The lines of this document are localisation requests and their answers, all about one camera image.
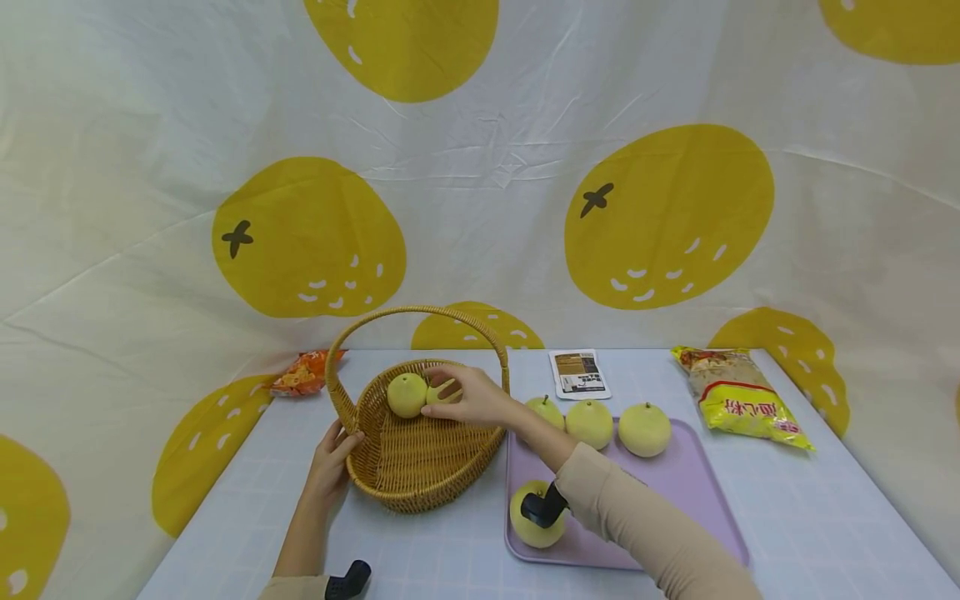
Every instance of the basket handle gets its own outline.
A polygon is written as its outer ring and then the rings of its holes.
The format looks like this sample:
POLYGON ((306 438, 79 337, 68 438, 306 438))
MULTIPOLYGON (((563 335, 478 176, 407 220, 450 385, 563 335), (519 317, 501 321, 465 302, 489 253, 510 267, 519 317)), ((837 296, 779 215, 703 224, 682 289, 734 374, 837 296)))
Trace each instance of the basket handle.
MULTIPOLYGON (((500 341, 497 339, 496 334, 493 333, 492 329, 483 324, 479 319, 453 308, 429 306, 426 304, 413 304, 409 306, 394 306, 392 308, 383 308, 381 310, 373 311, 369 315, 364 316, 356 323, 347 327, 343 333, 337 336, 337 339, 334 340, 333 344, 330 346, 327 356, 336 356, 337 351, 340 349, 340 345, 346 340, 349 334, 353 333, 361 326, 369 323, 370 321, 375 321, 380 317, 395 315, 396 313, 431 313, 434 315, 440 315, 442 317, 449 317, 450 319, 456 319, 473 327, 477 333, 482 335, 488 342, 491 343, 491 346, 493 346, 493 350, 496 352, 496 357, 500 361, 500 387, 503 388, 503 391, 507 394, 510 393, 510 369, 507 367, 507 350, 500 344, 500 341)), ((343 384, 340 382, 340 376, 337 374, 336 361, 326 361, 324 379, 326 380, 327 389, 330 392, 330 399, 333 400, 333 408, 336 409, 337 415, 340 417, 340 422, 343 424, 344 429, 346 429, 347 432, 351 434, 354 433, 359 426, 357 423, 357 407, 356 404, 353 403, 353 400, 350 399, 350 396, 347 394, 347 390, 344 388, 343 384)))

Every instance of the black tool handle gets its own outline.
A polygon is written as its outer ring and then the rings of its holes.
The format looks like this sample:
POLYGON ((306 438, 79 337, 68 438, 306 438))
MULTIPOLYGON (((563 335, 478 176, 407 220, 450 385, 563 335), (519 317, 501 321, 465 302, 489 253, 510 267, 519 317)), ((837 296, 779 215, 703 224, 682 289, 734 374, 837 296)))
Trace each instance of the black tool handle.
POLYGON ((347 600, 355 598, 363 591, 370 579, 370 565, 363 561, 353 561, 343 577, 331 577, 326 583, 325 600, 347 600))
POLYGON ((528 518, 538 527, 546 529, 560 518, 560 513, 569 506, 556 484, 551 483, 546 495, 540 497, 535 493, 528 493, 520 503, 520 515, 528 518))

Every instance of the beige sleeve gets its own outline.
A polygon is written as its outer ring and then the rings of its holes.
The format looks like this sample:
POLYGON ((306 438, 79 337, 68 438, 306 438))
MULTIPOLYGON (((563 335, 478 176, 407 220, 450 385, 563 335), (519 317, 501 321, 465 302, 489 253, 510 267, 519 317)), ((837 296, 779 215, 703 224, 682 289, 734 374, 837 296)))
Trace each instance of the beige sleeve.
POLYGON ((706 529, 590 446, 577 444, 557 490, 584 527, 627 550, 669 600, 761 598, 706 529))
POLYGON ((259 600, 323 600, 329 577, 274 577, 260 592, 259 600))

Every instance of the pear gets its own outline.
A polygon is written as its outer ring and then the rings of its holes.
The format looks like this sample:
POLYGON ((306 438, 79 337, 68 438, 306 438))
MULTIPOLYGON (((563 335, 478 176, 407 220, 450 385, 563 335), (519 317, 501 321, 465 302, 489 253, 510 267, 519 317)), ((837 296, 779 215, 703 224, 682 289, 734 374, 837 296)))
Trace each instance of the pear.
POLYGON ((426 403, 427 404, 450 404, 451 402, 456 402, 464 394, 463 390, 457 390, 450 396, 446 398, 440 397, 440 392, 446 389, 448 385, 453 383, 454 379, 447 379, 444 383, 440 384, 438 387, 429 387, 426 389, 426 403))
POLYGON ((550 484, 547 482, 534 479, 520 486, 520 489, 514 492, 514 495, 510 498, 510 526, 514 528, 516 536, 523 543, 533 548, 549 548, 557 543, 566 532, 567 510, 560 513, 560 518, 546 529, 523 516, 520 512, 520 505, 523 504, 523 498, 527 497, 528 493, 535 493, 544 497, 549 487, 550 484))
POLYGON ((547 420, 551 425, 565 431, 564 413, 560 412, 557 405, 550 401, 550 396, 535 397, 527 400, 527 407, 533 412, 547 420))
POLYGON ((387 386, 390 410, 402 419, 416 417, 426 404, 426 388, 426 381, 414 372, 397 375, 387 386))
POLYGON ((653 458, 670 444, 673 427, 663 411, 645 402, 623 411, 617 429, 620 442, 640 458, 653 458))
POLYGON ((613 416, 598 400, 580 400, 566 415, 566 431, 597 450, 613 439, 613 416))

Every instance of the black stem print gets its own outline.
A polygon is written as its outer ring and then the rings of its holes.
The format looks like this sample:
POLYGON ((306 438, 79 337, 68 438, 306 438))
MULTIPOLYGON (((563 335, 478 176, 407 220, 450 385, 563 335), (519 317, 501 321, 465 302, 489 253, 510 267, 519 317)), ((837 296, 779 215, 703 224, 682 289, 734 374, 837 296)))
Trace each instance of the black stem print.
POLYGON ((250 227, 250 221, 244 219, 237 224, 237 227, 233 229, 230 233, 224 233, 223 237, 220 239, 225 242, 230 242, 230 258, 237 257, 237 251, 240 250, 241 244, 252 244, 253 238, 247 234, 247 229, 250 227))
POLYGON ((584 209, 580 211, 580 218, 583 219, 587 216, 587 213, 590 212, 594 206, 597 208, 606 208, 607 199, 605 196, 613 190, 613 183, 608 182, 600 186, 595 192, 587 192, 584 194, 584 200, 587 201, 587 204, 584 205, 584 209))

